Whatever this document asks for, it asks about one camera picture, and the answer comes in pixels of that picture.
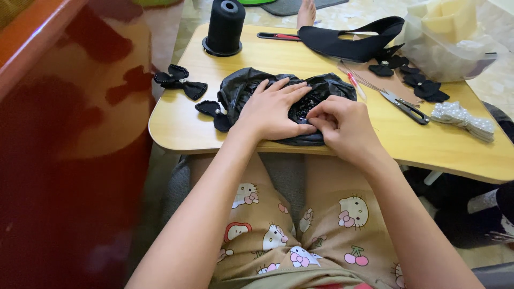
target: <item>foot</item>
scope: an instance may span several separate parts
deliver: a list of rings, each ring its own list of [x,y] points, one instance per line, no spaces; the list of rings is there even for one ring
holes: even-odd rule
[[[298,20],[296,22],[296,29],[302,26],[312,26],[316,20],[316,5],[314,0],[302,0],[302,6],[298,10]]]

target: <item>left hand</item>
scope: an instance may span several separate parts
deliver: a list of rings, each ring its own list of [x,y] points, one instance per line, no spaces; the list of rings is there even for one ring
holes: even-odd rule
[[[310,124],[297,124],[287,117],[291,106],[312,90],[307,82],[284,87],[289,78],[281,79],[265,90],[268,80],[257,86],[246,102],[235,126],[255,133],[258,140],[277,140],[316,132]]]

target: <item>floor mat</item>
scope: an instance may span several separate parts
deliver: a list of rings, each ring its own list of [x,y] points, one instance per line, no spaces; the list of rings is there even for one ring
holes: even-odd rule
[[[314,0],[316,9],[343,4],[349,0]],[[277,0],[271,4],[262,5],[262,9],[276,16],[290,16],[298,14],[302,0]]]

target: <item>thread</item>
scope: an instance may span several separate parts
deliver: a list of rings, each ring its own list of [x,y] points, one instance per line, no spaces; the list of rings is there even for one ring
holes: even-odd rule
[[[209,33],[203,45],[214,56],[231,56],[242,49],[240,42],[245,8],[237,0],[214,0]]]

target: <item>yellow table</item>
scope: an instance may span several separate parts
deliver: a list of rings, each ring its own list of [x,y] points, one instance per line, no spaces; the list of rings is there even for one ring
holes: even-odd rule
[[[260,39],[258,32],[296,34],[295,29],[245,25],[241,35],[243,50],[232,57],[214,57],[204,52],[202,39],[209,24],[197,28],[178,62],[190,72],[189,80],[207,82],[209,89],[198,102],[217,100],[223,78],[234,71],[253,67],[270,74],[294,74],[301,79],[335,73],[347,80],[337,67],[337,61],[318,55],[303,43]],[[368,109],[380,141],[399,164],[453,173],[490,183],[514,179],[514,146],[500,127],[493,143],[471,136],[468,132],[447,124],[430,122],[419,125],[391,105],[377,91],[363,86],[368,96]],[[474,116],[491,117],[480,100],[464,82],[445,83],[442,91],[451,101],[460,101]],[[179,154],[216,152],[226,137],[218,132],[212,117],[197,112],[197,102],[181,90],[166,91],[157,103],[149,122],[150,133],[157,144]],[[420,110],[430,115],[433,104],[425,103]],[[325,147],[295,147],[263,141],[259,152],[287,152],[331,155]]]

